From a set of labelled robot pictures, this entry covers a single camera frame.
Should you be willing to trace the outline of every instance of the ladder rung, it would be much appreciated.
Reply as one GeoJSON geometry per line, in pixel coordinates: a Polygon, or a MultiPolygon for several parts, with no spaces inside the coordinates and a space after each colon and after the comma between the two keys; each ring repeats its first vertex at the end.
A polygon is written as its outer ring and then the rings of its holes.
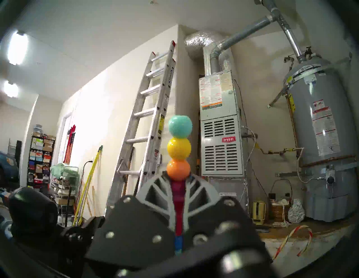
{"type": "Polygon", "coordinates": [[[145,137],[139,137],[139,138],[133,138],[126,140],[127,143],[141,143],[146,142],[148,140],[148,136],[145,137]]]}
{"type": "Polygon", "coordinates": [[[147,117],[147,116],[150,116],[152,115],[154,112],[156,111],[156,108],[150,108],[150,109],[147,109],[147,110],[143,110],[141,112],[137,112],[134,114],[135,117],[138,117],[138,118],[143,118],[143,117],[147,117]]]}
{"type": "Polygon", "coordinates": [[[122,175],[135,175],[135,176],[139,176],[141,171],[119,171],[120,174],[122,175]]]}
{"type": "Polygon", "coordinates": [[[154,57],[151,61],[154,62],[154,61],[156,61],[158,59],[161,59],[163,56],[166,56],[167,54],[168,54],[168,52],[162,53],[162,54],[154,57]]]}
{"type": "Polygon", "coordinates": [[[158,85],[156,85],[156,86],[154,86],[154,87],[151,87],[151,88],[149,88],[149,89],[147,89],[147,90],[142,91],[140,94],[141,94],[141,95],[144,95],[144,96],[149,96],[149,95],[151,95],[151,94],[157,92],[157,91],[158,91],[158,88],[160,88],[160,87],[161,87],[161,84],[158,84],[158,85]]]}
{"type": "Polygon", "coordinates": [[[150,73],[146,74],[148,78],[154,77],[155,75],[159,75],[164,71],[164,67],[159,68],[157,70],[151,71],[150,73]]]}

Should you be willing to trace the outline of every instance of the ladder rail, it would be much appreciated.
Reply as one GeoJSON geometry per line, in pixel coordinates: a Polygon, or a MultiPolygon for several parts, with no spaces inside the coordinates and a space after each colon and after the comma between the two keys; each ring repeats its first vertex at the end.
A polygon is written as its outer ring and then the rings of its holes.
{"type": "Polygon", "coordinates": [[[156,164],[156,153],[155,150],[159,151],[159,146],[161,144],[161,136],[155,136],[158,133],[161,114],[165,115],[168,105],[168,98],[171,91],[173,73],[175,61],[173,59],[173,52],[176,44],[174,41],[171,41],[168,52],[161,54],[157,57],[154,57],[155,54],[152,52],[148,60],[145,72],[143,74],[140,87],[138,89],[134,108],[131,112],[130,119],[127,123],[127,130],[122,142],[120,154],[118,156],[117,165],[115,168],[115,174],[112,179],[112,185],[108,193],[105,216],[111,212],[111,209],[114,207],[116,201],[120,198],[122,187],[123,187],[123,177],[125,175],[135,175],[139,176],[138,188],[140,189],[142,184],[145,183],[150,177],[153,176],[152,172],[148,172],[148,169],[151,168],[151,165],[156,164]],[[164,67],[151,71],[153,62],[167,55],[166,62],[164,67]],[[150,81],[153,77],[156,77],[160,74],[163,74],[161,78],[161,83],[154,87],[149,88],[150,81]],[[158,97],[156,101],[156,106],[151,109],[143,110],[145,99],[147,96],[152,95],[153,93],[158,92],[158,97]],[[147,137],[135,138],[139,120],[142,117],[152,116],[151,125],[147,137]],[[137,171],[132,171],[127,169],[127,162],[129,160],[131,147],[134,143],[146,142],[146,148],[144,152],[143,162],[141,167],[137,171]]]}
{"type": "Polygon", "coordinates": [[[145,98],[142,97],[142,95],[140,94],[142,91],[146,90],[149,85],[150,85],[150,79],[147,78],[146,74],[148,74],[149,72],[151,72],[151,68],[153,65],[153,61],[152,59],[155,57],[155,54],[152,52],[150,54],[150,57],[148,59],[144,74],[142,76],[142,80],[140,83],[140,87],[138,89],[136,98],[135,98],[135,104],[134,107],[131,111],[131,115],[129,117],[128,123],[127,123],[127,130],[125,133],[125,136],[123,138],[122,141],[122,145],[121,145],[121,149],[120,149],[120,153],[118,155],[117,158],[117,165],[115,167],[115,174],[113,175],[112,178],[112,184],[111,184],[111,188],[108,191],[108,196],[107,196],[107,201],[106,201],[106,208],[105,208],[105,215],[108,215],[109,211],[108,209],[113,206],[115,204],[115,202],[117,201],[118,196],[120,196],[122,189],[120,190],[120,182],[121,182],[121,178],[122,178],[122,174],[120,174],[118,172],[118,169],[122,166],[122,164],[126,164],[126,161],[129,160],[129,156],[130,156],[130,151],[127,151],[126,148],[124,148],[124,146],[126,146],[128,144],[128,146],[132,146],[132,144],[129,144],[126,142],[126,140],[128,139],[132,139],[135,137],[136,132],[137,132],[137,128],[138,128],[138,124],[140,122],[140,118],[138,117],[133,117],[133,114],[142,111],[143,109],[143,105],[145,104],[145,98]]]}

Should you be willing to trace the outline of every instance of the candy cane decoration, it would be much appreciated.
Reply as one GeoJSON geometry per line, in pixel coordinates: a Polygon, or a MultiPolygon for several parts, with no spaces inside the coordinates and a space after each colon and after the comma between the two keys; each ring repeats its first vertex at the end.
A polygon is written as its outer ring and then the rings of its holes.
{"type": "Polygon", "coordinates": [[[304,253],[304,252],[307,250],[309,244],[310,244],[311,241],[312,241],[313,233],[312,233],[311,228],[309,228],[307,225],[301,225],[301,226],[298,226],[297,228],[293,229],[293,230],[290,232],[290,234],[287,235],[287,237],[283,240],[283,242],[282,242],[282,244],[280,245],[280,247],[277,249],[277,253],[272,257],[273,260],[274,260],[274,259],[278,256],[278,254],[281,252],[281,250],[283,249],[283,247],[284,247],[284,246],[286,245],[286,243],[288,242],[288,239],[289,239],[296,231],[298,231],[298,230],[300,230],[300,229],[303,229],[303,228],[308,229],[309,239],[308,239],[307,245],[303,248],[303,250],[301,250],[301,251],[297,254],[297,256],[299,257],[302,253],[304,253]]]}

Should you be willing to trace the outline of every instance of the water heater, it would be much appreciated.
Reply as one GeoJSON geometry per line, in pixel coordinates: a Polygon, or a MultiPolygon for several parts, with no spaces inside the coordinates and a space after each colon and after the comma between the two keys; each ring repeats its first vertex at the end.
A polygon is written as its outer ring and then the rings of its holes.
{"type": "Polygon", "coordinates": [[[230,70],[199,79],[202,175],[244,178],[241,122],[230,70]]]}
{"type": "Polygon", "coordinates": [[[285,77],[289,86],[298,147],[304,147],[301,167],[307,184],[306,216],[327,222],[341,219],[358,202],[354,121],[336,72],[322,70],[330,62],[318,57],[300,63],[285,77]]]}

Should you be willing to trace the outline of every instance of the foil-wrapped duct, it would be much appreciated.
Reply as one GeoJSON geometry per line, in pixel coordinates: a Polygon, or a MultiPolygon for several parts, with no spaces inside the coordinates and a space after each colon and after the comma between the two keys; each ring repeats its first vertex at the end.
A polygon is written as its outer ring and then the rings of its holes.
{"type": "MultiPolygon", "coordinates": [[[[218,42],[224,39],[224,36],[217,32],[200,31],[188,35],[185,38],[185,48],[192,60],[200,59],[203,55],[205,75],[211,75],[210,53],[218,42]]],[[[227,49],[219,55],[219,64],[221,71],[232,70],[232,75],[237,76],[234,67],[232,51],[227,49]]]]}
{"type": "Polygon", "coordinates": [[[302,222],[305,216],[304,209],[302,207],[302,203],[300,199],[294,199],[293,205],[288,211],[288,220],[291,223],[299,223],[302,222]]]}

